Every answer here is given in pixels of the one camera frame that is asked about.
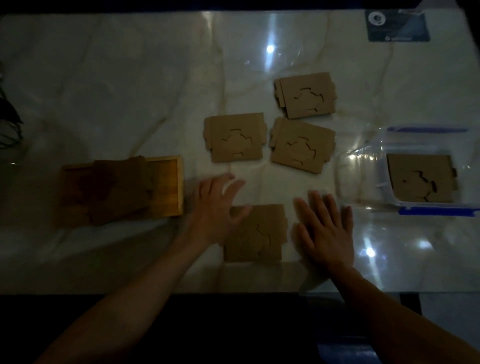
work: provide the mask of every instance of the cardboard piece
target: cardboard piece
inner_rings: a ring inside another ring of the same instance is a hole
[[[103,225],[148,208],[153,186],[145,157],[96,160],[92,173],[79,180],[79,188],[94,225]]]
[[[278,104],[289,119],[335,112],[335,84],[328,72],[279,78],[274,86]]]
[[[263,113],[211,116],[205,119],[204,138],[212,162],[261,159],[267,143]]]
[[[333,130],[300,120],[277,118],[270,133],[272,162],[311,173],[322,173],[335,149]]]
[[[232,207],[234,216],[242,207]],[[226,262],[282,260],[287,242],[287,219],[283,205],[257,205],[239,228],[225,240]]]
[[[453,202],[457,183],[450,156],[387,154],[387,162],[393,192],[399,200]]]

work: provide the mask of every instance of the wooden tray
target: wooden tray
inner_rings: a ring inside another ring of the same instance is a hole
[[[121,220],[164,218],[183,214],[183,160],[181,156],[145,158],[154,187],[150,207]],[[77,228],[92,225],[77,181],[91,173],[92,163],[63,166],[60,171],[60,206],[56,225]]]

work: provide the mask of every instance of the left hand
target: left hand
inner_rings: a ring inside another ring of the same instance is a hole
[[[251,206],[245,206],[237,216],[230,216],[232,201],[244,186],[244,180],[236,180],[222,193],[225,185],[235,176],[225,173],[198,183],[194,191],[194,207],[187,217],[185,234],[188,240],[207,246],[223,243],[226,237],[245,219]]]

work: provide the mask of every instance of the white marble surface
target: white marble surface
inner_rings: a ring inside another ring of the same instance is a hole
[[[203,119],[281,115],[279,76],[329,71],[337,112],[309,122],[337,131],[336,151],[381,126],[480,123],[480,71],[460,10],[427,11],[429,43],[369,43],[363,11],[5,16],[3,87],[25,143],[0,151],[0,292],[108,292],[169,243],[177,220],[55,230],[62,164],[181,154],[187,190],[227,170],[247,185],[238,205],[283,203],[308,189],[336,193],[335,159],[321,175],[269,162],[212,164]],[[266,52],[274,45],[273,53]],[[479,291],[477,218],[412,218],[356,206],[356,267],[385,291]],[[366,254],[367,248],[374,257]],[[181,292],[334,291],[312,278],[292,242],[273,266],[222,263],[212,246]]]

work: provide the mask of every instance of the plastic container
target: plastic container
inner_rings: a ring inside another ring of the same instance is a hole
[[[398,200],[387,153],[450,155],[458,184],[453,203]],[[381,128],[364,147],[340,156],[336,176],[339,197],[366,208],[395,206],[401,215],[475,216],[480,210],[480,129],[431,124]]]

